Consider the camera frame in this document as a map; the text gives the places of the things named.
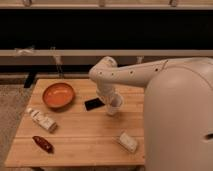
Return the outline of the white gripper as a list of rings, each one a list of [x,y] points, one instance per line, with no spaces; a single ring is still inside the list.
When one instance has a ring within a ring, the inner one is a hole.
[[[97,95],[104,104],[109,105],[114,99],[115,87],[112,85],[98,85]]]

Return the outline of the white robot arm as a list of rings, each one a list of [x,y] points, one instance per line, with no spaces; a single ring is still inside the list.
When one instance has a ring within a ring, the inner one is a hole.
[[[110,103],[116,84],[143,87],[146,171],[213,171],[213,59],[165,59],[119,67],[102,58],[89,71]]]

